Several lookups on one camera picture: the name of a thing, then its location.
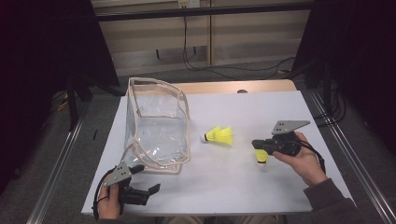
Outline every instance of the wooden table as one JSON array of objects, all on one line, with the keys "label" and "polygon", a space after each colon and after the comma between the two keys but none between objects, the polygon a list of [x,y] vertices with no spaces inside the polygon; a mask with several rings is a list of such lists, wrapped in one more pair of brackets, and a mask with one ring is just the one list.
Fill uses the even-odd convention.
[{"label": "wooden table", "polygon": [[237,93],[238,91],[297,91],[294,83],[288,79],[282,80],[253,80],[253,81],[225,81],[225,82],[194,82],[177,83],[186,94],[203,93]]}]

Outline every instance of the white tabletop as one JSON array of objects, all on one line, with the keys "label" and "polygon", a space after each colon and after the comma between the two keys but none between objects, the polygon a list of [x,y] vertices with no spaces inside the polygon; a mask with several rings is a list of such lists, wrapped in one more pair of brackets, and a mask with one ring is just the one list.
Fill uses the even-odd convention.
[{"label": "white tabletop", "polygon": [[[257,163],[253,139],[272,137],[278,120],[310,120],[299,129],[326,161],[328,177],[351,195],[299,91],[188,94],[191,160],[177,175],[133,175],[131,186],[147,190],[161,183],[146,206],[126,204],[124,213],[139,216],[247,215],[308,212],[307,185],[285,163],[270,157]],[[93,195],[104,173],[120,162],[125,132],[126,98],[114,119],[102,159],[82,208],[92,214]],[[231,147],[202,143],[200,136],[220,125],[233,128]]]}]

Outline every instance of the transparent plastic container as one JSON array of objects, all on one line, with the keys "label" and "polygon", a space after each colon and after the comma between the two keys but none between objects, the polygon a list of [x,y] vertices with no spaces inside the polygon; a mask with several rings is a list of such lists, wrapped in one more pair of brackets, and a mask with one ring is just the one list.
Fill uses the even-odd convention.
[{"label": "transparent plastic container", "polygon": [[189,106],[184,92],[164,81],[132,77],[127,91],[123,160],[145,171],[178,173],[190,160]]}]

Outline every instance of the human hand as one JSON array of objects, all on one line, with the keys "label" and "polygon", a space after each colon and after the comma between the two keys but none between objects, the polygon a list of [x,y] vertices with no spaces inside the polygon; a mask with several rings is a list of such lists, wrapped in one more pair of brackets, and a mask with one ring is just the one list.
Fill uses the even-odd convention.
[{"label": "human hand", "polygon": [[107,187],[100,188],[98,198],[99,219],[118,219],[120,217],[119,204],[119,185],[113,184],[110,186],[110,193],[107,194]]},{"label": "human hand", "polygon": [[[302,133],[295,133],[298,138],[308,142]],[[309,150],[306,147],[302,147],[300,152],[295,157],[291,157],[277,151],[273,153],[273,156],[278,160],[290,165],[291,168],[293,168],[293,170],[309,187],[314,187],[315,185],[328,179],[328,177],[320,168],[315,152]]]}]

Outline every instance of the cable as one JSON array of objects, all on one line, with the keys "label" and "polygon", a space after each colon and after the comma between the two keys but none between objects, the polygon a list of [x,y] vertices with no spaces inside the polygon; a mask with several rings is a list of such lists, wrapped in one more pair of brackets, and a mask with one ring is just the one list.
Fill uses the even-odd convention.
[{"label": "cable", "polygon": [[220,75],[220,76],[222,76],[222,77],[227,77],[227,78],[230,78],[230,79],[233,79],[233,80],[242,80],[242,79],[238,79],[238,78],[236,78],[236,77],[230,77],[230,76],[223,75],[222,73],[217,72],[217,71],[214,71],[214,70],[212,70],[212,69],[215,69],[215,68],[225,68],[225,69],[237,69],[237,70],[243,70],[243,71],[249,71],[249,72],[260,72],[260,71],[266,71],[266,70],[271,70],[271,69],[276,68],[275,72],[274,72],[272,75],[270,75],[270,76],[268,76],[268,77],[262,78],[262,80],[265,80],[265,79],[267,79],[267,78],[270,78],[270,77],[275,76],[276,73],[277,73],[277,70],[278,70],[279,66],[280,66],[282,63],[285,63],[285,62],[287,62],[287,61],[289,61],[289,60],[294,60],[294,59],[295,59],[295,57],[289,57],[289,58],[287,58],[287,59],[284,59],[284,60],[280,61],[280,62],[277,63],[276,65],[273,65],[273,66],[270,66],[270,67],[266,67],[266,68],[260,68],[260,69],[248,69],[248,68],[240,68],[240,67],[234,67],[234,66],[215,66],[215,67],[204,67],[204,68],[197,68],[197,67],[194,67],[194,66],[189,62],[189,60],[188,60],[188,58],[187,58],[187,17],[184,17],[183,62],[184,62],[184,66],[185,66],[188,70],[190,70],[190,71],[194,71],[194,72],[197,72],[197,71],[207,71],[207,72],[215,73],[215,74],[218,74],[218,75]]},{"label": "cable", "polygon": [[[342,104],[343,104],[342,107],[340,106],[340,101],[339,101],[340,96],[339,95],[341,95]],[[333,98],[333,103],[335,104],[335,109],[336,109],[335,111],[332,110],[331,114],[327,114],[325,112],[325,113],[320,114],[319,116],[316,116],[317,119],[320,117],[322,117],[324,119],[326,117],[332,117],[331,121],[326,121],[325,123],[318,124],[319,128],[339,123],[345,118],[345,116],[347,114],[347,102],[346,102],[344,94],[341,93],[339,88],[337,88],[337,90],[336,90],[336,94],[334,95],[334,98]]]}]

